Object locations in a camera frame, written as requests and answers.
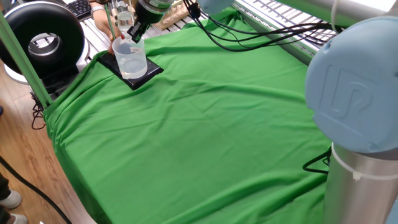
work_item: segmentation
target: plastic measuring cup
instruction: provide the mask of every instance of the plastic measuring cup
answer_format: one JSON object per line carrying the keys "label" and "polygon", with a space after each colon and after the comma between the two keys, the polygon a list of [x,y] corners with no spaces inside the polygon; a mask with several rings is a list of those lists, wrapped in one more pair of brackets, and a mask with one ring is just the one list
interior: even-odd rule
{"label": "plastic measuring cup", "polygon": [[116,38],[112,44],[119,69],[124,79],[140,78],[147,72],[144,41],[135,43],[130,38]]}

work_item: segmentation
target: black power cord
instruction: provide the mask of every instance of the black power cord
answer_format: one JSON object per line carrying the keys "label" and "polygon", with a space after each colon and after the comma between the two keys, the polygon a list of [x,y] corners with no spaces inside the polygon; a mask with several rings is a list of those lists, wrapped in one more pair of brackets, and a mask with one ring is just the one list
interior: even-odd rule
{"label": "black power cord", "polygon": [[72,224],[72,222],[69,220],[69,218],[64,214],[64,212],[61,210],[60,207],[56,203],[51,200],[49,196],[47,196],[43,191],[38,189],[36,186],[31,184],[29,181],[25,180],[21,175],[17,173],[8,163],[7,161],[0,156],[0,164],[3,165],[16,179],[21,181],[24,185],[26,185],[28,188],[32,189],[34,192],[36,192],[38,195],[40,195],[46,202],[48,202],[54,209],[55,211],[60,214],[60,216],[65,220],[65,223],[67,224]]}
{"label": "black power cord", "polygon": [[[278,30],[273,30],[270,32],[246,32],[246,31],[242,31],[242,30],[237,30],[233,27],[229,27],[225,24],[223,24],[222,22],[216,21],[215,19],[211,18],[211,16],[205,14],[201,9],[199,9],[198,4],[195,2],[192,2],[191,0],[183,0],[183,3],[185,4],[185,6],[188,9],[188,12],[190,13],[191,18],[195,21],[195,23],[197,24],[197,26],[202,29],[205,34],[210,38],[211,41],[213,41],[216,45],[218,45],[219,47],[225,49],[225,50],[229,50],[232,52],[246,52],[246,51],[250,51],[250,50],[255,50],[255,49],[259,49],[261,47],[270,47],[270,46],[276,46],[276,45],[285,45],[285,44],[291,44],[303,39],[307,39],[307,40],[311,40],[311,42],[316,43],[318,45],[323,45],[325,43],[324,40],[320,40],[316,37],[312,37],[312,34],[316,33],[319,29],[321,30],[326,30],[326,29],[332,29],[331,24],[327,24],[324,23],[323,21],[319,22],[319,23],[307,23],[307,24],[298,24],[298,25],[294,25],[291,27],[285,27],[282,29],[278,29]],[[224,29],[226,32],[232,34],[234,36],[234,40],[233,39],[227,39],[224,37],[220,37],[218,35],[215,35],[213,33],[211,33],[210,31],[208,31],[205,26],[201,23],[201,21],[199,20],[200,15],[203,14],[205,17],[209,18],[210,21],[212,21],[216,26]],[[247,34],[247,35],[254,35],[252,37],[248,37],[245,39],[238,39],[230,30],[233,30],[235,32],[239,32],[242,34]],[[314,30],[314,32],[312,32],[310,35],[301,35],[304,32],[308,32]],[[274,39],[274,40],[270,40],[266,43],[263,43],[261,45],[257,45],[254,47],[248,47],[243,45],[241,42],[244,41],[248,41],[248,40],[252,40],[252,39],[256,39],[259,37],[264,37],[266,35],[271,35],[271,34],[286,34],[278,39]],[[286,43],[281,43],[279,44],[278,42],[280,42],[281,40],[285,40],[285,39],[289,39],[293,36],[302,36],[303,38],[299,39],[299,40],[295,40],[295,41],[291,41],[291,42],[286,42]],[[243,47],[243,49],[233,49],[230,47],[226,47],[223,44],[219,43],[217,40],[215,40],[215,38],[220,39],[220,40],[225,40],[228,42],[237,42],[240,46]]]}
{"label": "black power cord", "polygon": [[35,128],[34,124],[37,118],[43,118],[43,111],[40,108],[38,102],[36,101],[36,99],[34,98],[34,96],[32,96],[32,99],[36,102],[36,104],[33,106],[32,110],[33,110],[33,121],[32,121],[32,129],[33,130],[40,130],[43,129],[45,127],[46,124],[43,124],[42,127],[40,128]]}
{"label": "black power cord", "polygon": [[329,147],[329,149],[326,152],[324,152],[324,153],[320,154],[319,156],[313,158],[312,160],[306,162],[304,164],[304,166],[303,166],[303,170],[308,171],[308,172],[316,172],[316,173],[319,173],[319,174],[326,174],[327,175],[327,174],[329,174],[328,171],[318,170],[318,169],[311,169],[311,168],[308,168],[308,167],[310,165],[322,160],[322,159],[323,159],[323,163],[324,164],[329,165],[330,164],[330,157],[331,157],[331,146]]}

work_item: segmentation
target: black coaster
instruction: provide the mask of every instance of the black coaster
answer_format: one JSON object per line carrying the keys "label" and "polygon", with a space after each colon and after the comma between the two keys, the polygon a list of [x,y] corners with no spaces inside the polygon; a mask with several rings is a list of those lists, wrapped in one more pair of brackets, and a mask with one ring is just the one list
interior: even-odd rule
{"label": "black coaster", "polygon": [[116,57],[109,53],[106,53],[99,57],[98,61],[103,64],[107,69],[111,70],[115,75],[117,75],[121,80],[123,80],[132,90],[140,88],[143,84],[151,80],[155,75],[160,74],[164,71],[157,64],[147,58],[148,70],[145,75],[137,79],[125,80],[119,70],[118,62]]}

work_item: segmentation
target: shoe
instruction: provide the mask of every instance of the shoe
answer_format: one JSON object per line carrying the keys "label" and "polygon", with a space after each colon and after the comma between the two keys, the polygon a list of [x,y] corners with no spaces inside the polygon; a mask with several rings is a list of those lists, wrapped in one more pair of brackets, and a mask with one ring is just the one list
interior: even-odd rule
{"label": "shoe", "polygon": [[27,224],[27,218],[25,215],[16,215],[16,214],[11,214],[13,217],[15,217],[15,221],[13,224]]}
{"label": "shoe", "polygon": [[11,190],[11,194],[8,196],[8,198],[0,200],[0,205],[3,205],[6,208],[13,209],[18,207],[18,205],[20,205],[21,202],[22,202],[21,195],[15,190]]}

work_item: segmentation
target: green table cover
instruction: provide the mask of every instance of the green table cover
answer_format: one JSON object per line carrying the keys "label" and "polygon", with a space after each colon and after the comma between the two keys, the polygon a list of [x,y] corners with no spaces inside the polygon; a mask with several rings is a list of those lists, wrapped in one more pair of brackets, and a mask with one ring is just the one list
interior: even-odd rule
{"label": "green table cover", "polygon": [[[236,11],[218,18],[252,30]],[[137,91],[94,59],[44,111],[89,214],[100,224],[321,223],[326,176],[301,167],[330,142],[305,105],[307,66],[280,47],[225,51],[191,24],[145,45],[165,71]]]}

